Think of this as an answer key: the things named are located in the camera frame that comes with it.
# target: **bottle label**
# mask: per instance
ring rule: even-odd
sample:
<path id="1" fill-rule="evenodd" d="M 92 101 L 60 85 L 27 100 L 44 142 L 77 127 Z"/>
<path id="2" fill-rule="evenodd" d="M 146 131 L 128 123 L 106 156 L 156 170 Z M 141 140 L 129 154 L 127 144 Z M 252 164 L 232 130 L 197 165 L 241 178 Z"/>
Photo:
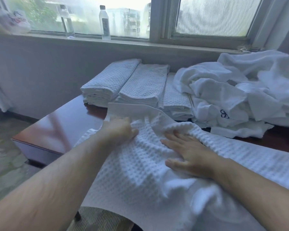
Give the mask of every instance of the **bottle label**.
<path id="1" fill-rule="evenodd" d="M 102 24 L 103 24 L 104 36 L 110 36 L 108 19 L 102 18 Z"/>

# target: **gray wall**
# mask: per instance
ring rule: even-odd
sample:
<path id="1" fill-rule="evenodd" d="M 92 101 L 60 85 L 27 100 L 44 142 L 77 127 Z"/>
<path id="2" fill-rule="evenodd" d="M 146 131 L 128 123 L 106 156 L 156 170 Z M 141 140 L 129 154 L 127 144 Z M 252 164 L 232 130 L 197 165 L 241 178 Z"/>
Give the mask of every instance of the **gray wall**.
<path id="1" fill-rule="evenodd" d="M 175 72 L 220 54 L 179 48 L 0 36 L 0 89 L 13 112 L 40 119 L 80 95 L 79 88 L 113 61 L 141 58 Z"/>

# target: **plastic bag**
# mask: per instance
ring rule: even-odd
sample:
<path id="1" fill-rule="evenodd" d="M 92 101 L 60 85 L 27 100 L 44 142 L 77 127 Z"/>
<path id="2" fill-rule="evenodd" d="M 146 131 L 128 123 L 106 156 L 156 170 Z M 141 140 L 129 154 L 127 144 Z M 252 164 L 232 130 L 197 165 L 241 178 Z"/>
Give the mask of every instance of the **plastic bag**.
<path id="1" fill-rule="evenodd" d="M 0 24 L 12 34 L 24 34 L 31 30 L 30 23 L 21 10 L 10 13 L 0 9 Z"/>

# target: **right hand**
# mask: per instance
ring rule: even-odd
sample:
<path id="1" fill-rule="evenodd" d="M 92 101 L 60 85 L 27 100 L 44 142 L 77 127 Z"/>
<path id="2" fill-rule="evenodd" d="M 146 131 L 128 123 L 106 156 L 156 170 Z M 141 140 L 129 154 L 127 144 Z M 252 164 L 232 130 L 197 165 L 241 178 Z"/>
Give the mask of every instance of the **right hand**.
<path id="1" fill-rule="evenodd" d="M 168 140 L 161 140 L 161 143 L 184 158 L 183 162 L 168 159 L 165 161 L 166 166 L 193 176 L 214 178 L 216 167 L 222 163 L 223 157 L 192 136 L 174 131 L 173 134 L 166 133 L 165 137 Z"/>

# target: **left hand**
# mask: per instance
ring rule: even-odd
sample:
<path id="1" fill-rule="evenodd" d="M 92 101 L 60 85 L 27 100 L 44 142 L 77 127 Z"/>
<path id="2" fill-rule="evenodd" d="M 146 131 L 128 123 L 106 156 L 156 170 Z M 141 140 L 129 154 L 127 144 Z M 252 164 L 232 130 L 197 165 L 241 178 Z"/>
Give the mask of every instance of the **left hand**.
<path id="1" fill-rule="evenodd" d="M 111 144 L 118 145 L 134 138 L 138 135 L 139 130 L 131 128 L 130 118 L 121 119 L 111 117 L 110 121 L 103 122 L 99 132 L 105 133 L 111 141 Z"/>

